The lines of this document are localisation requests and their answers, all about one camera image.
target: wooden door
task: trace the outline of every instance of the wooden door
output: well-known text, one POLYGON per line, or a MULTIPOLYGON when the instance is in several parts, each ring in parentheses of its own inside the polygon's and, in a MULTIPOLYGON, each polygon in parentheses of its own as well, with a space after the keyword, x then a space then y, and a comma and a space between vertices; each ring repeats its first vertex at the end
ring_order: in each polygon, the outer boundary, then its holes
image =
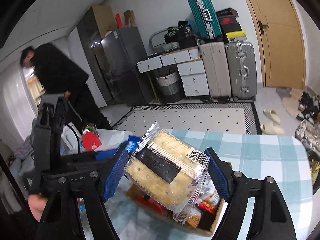
POLYGON ((304 88, 305 54, 291 0, 250 0, 266 86, 304 88))

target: black label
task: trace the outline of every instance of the black label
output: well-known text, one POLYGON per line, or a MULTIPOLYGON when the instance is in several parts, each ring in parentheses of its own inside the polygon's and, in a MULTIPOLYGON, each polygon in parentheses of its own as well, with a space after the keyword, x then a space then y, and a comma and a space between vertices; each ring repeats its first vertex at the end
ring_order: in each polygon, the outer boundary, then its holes
POLYGON ((148 148, 143 148, 135 157, 168 183, 171 183, 181 170, 181 167, 164 156, 160 158, 148 148))

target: black hair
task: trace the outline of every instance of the black hair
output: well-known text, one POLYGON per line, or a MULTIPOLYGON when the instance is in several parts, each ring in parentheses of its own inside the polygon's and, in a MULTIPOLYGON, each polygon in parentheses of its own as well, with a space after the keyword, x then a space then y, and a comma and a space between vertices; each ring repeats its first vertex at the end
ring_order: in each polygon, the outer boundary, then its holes
POLYGON ((20 65, 21 66, 23 66, 23 61, 27 57, 29 51, 35 51, 35 49, 33 47, 27 47, 22 51, 21 58, 20 58, 20 65))

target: black jacket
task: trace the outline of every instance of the black jacket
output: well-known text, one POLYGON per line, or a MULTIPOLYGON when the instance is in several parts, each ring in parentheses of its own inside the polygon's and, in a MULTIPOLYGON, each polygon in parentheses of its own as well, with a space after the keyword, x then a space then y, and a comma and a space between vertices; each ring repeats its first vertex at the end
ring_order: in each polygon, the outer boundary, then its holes
POLYGON ((50 43, 36 48, 31 59, 35 75, 48 94, 71 92, 75 99, 89 75, 50 43))

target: ceiling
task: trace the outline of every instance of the ceiling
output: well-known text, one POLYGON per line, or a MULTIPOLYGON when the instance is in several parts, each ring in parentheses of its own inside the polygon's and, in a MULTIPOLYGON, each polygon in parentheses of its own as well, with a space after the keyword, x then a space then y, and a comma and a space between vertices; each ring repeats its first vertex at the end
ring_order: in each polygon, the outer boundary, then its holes
POLYGON ((36 0, 20 18, 3 48, 0 49, 0 62, 16 49, 19 49, 20 53, 27 44, 32 44, 38 37, 43 38, 50 34, 50 38, 57 39, 68 35, 88 8, 102 1, 36 0))

